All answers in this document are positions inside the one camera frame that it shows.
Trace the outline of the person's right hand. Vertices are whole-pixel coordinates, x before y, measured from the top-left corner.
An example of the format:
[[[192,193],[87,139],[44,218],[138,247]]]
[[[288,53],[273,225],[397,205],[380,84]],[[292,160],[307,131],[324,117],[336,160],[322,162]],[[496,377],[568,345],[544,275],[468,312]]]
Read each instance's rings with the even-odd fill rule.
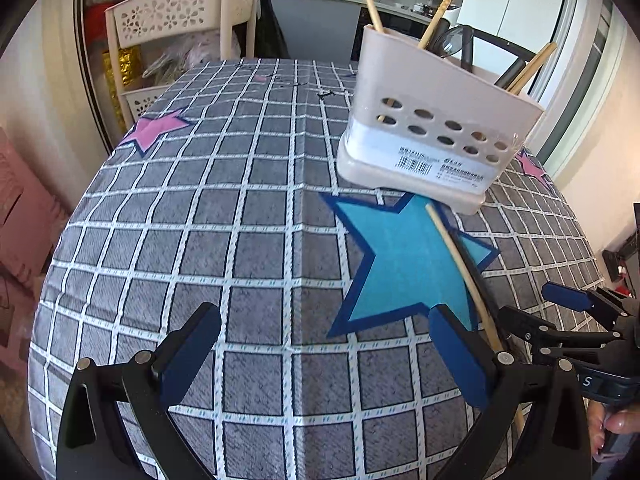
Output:
[[[631,404],[617,412],[608,410],[601,402],[590,400],[587,420],[592,458],[599,464],[622,460],[639,453],[639,404]],[[614,436],[629,438],[626,453],[605,448]]]

